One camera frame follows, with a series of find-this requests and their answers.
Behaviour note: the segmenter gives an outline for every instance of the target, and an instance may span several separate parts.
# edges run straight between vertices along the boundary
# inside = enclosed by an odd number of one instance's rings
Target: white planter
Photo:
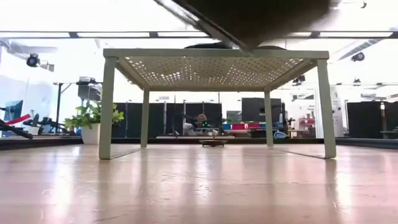
[[[81,138],[85,144],[96,144],[100,143],[100,124],[92,124],[93,128],[82,127],[81,128]]]

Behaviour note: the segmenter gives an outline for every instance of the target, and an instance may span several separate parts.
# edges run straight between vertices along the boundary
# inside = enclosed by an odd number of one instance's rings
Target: person
[[[192,121],[191,123],[183,124],[183,135],[184,136],[197,136],[200,132],[195,131],[196,128],[201,127],[201,122],[207,121],[207,117],[204,114],[199,114],[196,120]]]

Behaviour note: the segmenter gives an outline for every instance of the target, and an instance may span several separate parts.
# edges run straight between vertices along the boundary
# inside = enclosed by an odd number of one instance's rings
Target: table
[[[144,92],[141,148],[148,141],[151,91],[260,91],[266,123],[272,123],[270,92],[317,67],[325,138],[325,158],[336,156],[326,51],[233,49],[104,49],[105,66],[99,158],[111,158],[114,71]],[[267,147],[273,147],[267,126]]]

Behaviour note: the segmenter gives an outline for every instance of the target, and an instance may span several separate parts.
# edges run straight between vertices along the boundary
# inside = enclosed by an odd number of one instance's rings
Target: blurred object
[[[228,44],[224,42],[217,42],[213,44],[195,44],[188,47],[184,47],[184,49],[232,49]]]
[[[325,17],[331,0],[154,0],[186,24],[242,50],[307,28]]]

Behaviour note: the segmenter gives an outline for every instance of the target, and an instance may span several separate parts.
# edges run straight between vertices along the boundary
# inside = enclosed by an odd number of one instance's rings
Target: small wooden object
[[[216,147],[216,146],[223,146],[227,143],[225,140],[201,140],[199,141],[201,143],[202,147],[205,146],[211,146],[211,147]]]

